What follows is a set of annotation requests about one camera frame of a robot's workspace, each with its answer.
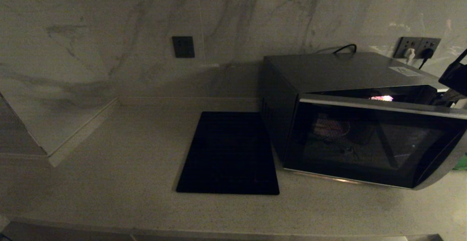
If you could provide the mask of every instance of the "microwave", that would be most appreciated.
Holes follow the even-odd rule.
[[[418,190],[467,150],[447,87],[376,53],[281,55],[260,70],[261,116],[283,168]]]

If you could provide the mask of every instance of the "microwave window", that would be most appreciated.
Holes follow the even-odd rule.
[[[348,177],[346,169],[370,181],[410,177],[427,152],[442,152],[462,129],[465,120],[300,103],[285,168]]]

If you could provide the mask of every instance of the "microwave door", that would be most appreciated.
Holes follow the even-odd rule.
[[[466,110],[301,94],[284,168],[421,189],[465,153],[466,129]]]

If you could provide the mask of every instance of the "label sticker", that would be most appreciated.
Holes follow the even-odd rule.
[[[391,70],[395,70],[398,73],[402,73],[403,75],[407,77],[415,77],[415,76],[420,76],[420,73],[416,73],[413,70],[409,70],[408,68],[405,67],[389,67]]]

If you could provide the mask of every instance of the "wall socket panel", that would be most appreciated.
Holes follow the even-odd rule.
[[[439,38],[402,37],[394,52],[394,58],[404,58],[405,51],[408,48],[415,50],[415,59],[423,58],[423,51],[427,48],[436,51],[440,41],[441,39]]]

